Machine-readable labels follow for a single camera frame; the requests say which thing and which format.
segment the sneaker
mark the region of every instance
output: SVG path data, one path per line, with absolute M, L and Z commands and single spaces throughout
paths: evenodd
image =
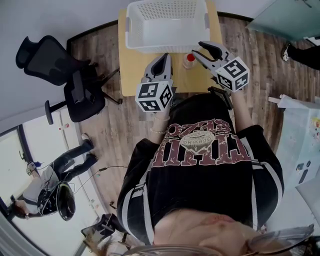
M 88 159 L 92 158 L 94 160 L 94 163 L 98 162 L 98 157 L 96 157 L 96 155 L 92 154 L 92 153 L 88 153 L 85 156 L 85 161 L 87 161 Z
M 81 139 L 83 141 L 83 144 L 88 145 L 89 150 L 92 150 L 94 148 L 94 144 L 92 143 L 92 140 L 89 138 L 87 134 L 81 134 Z
M 285 44 L 285 46 L 283 47 L 282 51 L 281 51 L 282 60 L 283 60 L 284 62 L 287 62 L 287 61 L 290 59 L 290 57 L 289 57 L 289 55 L 288 55 L 288 47 L 289 47 L 290 45 L 291 45 L 291 44 L 290 44 L 289 42 L 287 42 L 287 43 Z

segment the white wall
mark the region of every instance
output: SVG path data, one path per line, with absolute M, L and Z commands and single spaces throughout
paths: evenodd
M 44 104 L 63 101 L 63 86 L 26 75 L 15 63 L 26 36 L 37 42 L 54 36 L 67 39 L 118 19 L 129 0 L 0 1 L 0 133 L 45 114 Z
M 285 191 L 279 207 L 266 222 L 268 231 L 277 231 L 314 224 L 314 235 L 320 235 L 317 219 L 296 188 Z
M 276 0 L 213 0 L 218 12 L 256 18 Z
M 315 178 L 299 185 L 297 190 L 320 224 L 320 169 Z

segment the bracelet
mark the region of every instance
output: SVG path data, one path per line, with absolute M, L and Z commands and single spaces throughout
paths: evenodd
M 166 130 L 165 131 L 155 131 L 152 128 L 150 128 L 150 132 L 155 133 L 155 134 L 166 134 L 167 133 Z
M 158 118 L 158 117 L 154 117 L 154 119 L 158 119 L 158 120 L 161 120 L 161 121 L 169 121 L 170 120 L 170 116 L 166 119 L 162 119 L 162 118 Z

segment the white plastic basket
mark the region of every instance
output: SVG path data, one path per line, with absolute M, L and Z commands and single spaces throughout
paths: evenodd
M 210 40 L 205 0 L 143 0 L 126 12 L 125 45 L 141 53 L 190 53 Z

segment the wooden floor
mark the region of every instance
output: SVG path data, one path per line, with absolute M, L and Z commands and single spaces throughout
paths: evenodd
M 313 101 L 315 96 L 320 96 L 320 71 L 292 60 L 282 61 L 281 49 L 285 41 L 281 38 L 245 29 L 246 21 L 227 17 L 220 17 L 219 21 L 224 45 L 240 56 L 251 71 L 245 93 L 253 123 L 264 128 L 268 143 L 276 151 L 283 111 L 268 102 L 268 97 L 278 98 L 280 94 L 286 94 L 298 100 Z M 311 44 L 301 41 L 297 46 L 306 49 Z M 74 41 L 72 54 L 77 59 L 88 58 L 99 63 L 101 74 L 112 72 L 119 66 L 118 26 L 104 28 Z M 119 98 L 120 76 L 117 74 L 110 80 L 104 90 Z M 92 171 L 108 166 L 128 166 L 135 144 L 148 136 L 151 125 L 151 116 L 138 110 L 134 97 L 125 97 L 120 106 L 107 102 L 98 115 L 81 122 L 81 131 L 92 138 L 94 153 L 99 158 Z M 109 203 L 113 201 L 116 205 L 125 172 L 123 167 L 114 167 L 94 176 L 111 213 L 115 211 Z

